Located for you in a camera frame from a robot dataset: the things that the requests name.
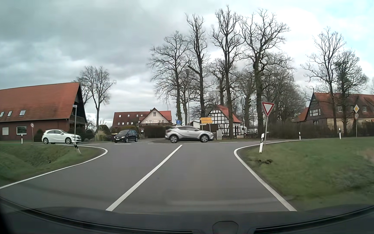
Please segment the cloud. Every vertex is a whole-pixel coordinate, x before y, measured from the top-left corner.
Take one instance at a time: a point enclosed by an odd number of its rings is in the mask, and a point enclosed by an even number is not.
[[[281,48],[293,58],[300,85],[306,78],[299,64],[315,52],[313,36],[326,26],[342,33],[365,73],[374,74],[374,1],[0,0],[0,89],[69,82],[85,65],[103,66],[117,85],[101,119],[109,124],[114,112],[155,107],[172,110],[175,120],[174,104],[167,107],[154,95],[149,49],[175,30],[188,33],[184,13],[203,15],[210,33],[215,10],[226,4],[242,15],[265,8],[289,25]],[[211,41],[209,54],[220,55]],[[85,109],[96,113],[93,103]]]

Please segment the white car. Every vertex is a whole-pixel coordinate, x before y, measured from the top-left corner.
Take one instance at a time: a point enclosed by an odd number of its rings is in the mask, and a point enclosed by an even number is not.
[[[76,141],[76,143],[79,143],[82,141],[81,137],[72,133],[68,133],[63,130],[47,130],[44,132],[43,137],[41,138],[44,144],[48,143],[66,143],[71,144],[73,140]]]

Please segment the black car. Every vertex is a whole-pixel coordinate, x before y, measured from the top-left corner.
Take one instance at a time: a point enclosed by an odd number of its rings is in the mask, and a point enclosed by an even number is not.
[[[129,141],[138,141],[138,133],[135,130],[122,130],[117,135],[115,135],[114,142],[129,142]]]

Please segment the white house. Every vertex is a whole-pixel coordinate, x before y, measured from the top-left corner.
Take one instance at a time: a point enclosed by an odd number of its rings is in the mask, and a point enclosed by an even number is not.
[[[229,136],[229,109],[222,105],[217,105],[207,115],[213,120],[213,124],[217,124],[219,130],[221,130],[222,136]],[[241,121],[233,114],[233,135],[237,136],[241,134]]]

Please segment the window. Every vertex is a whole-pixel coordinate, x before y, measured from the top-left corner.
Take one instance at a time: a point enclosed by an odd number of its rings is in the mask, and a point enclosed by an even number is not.
[[[17,127],[17,135],[27,135],[27,126]]]
[[[8,136],[9,127],[3,127],[3,136]]]

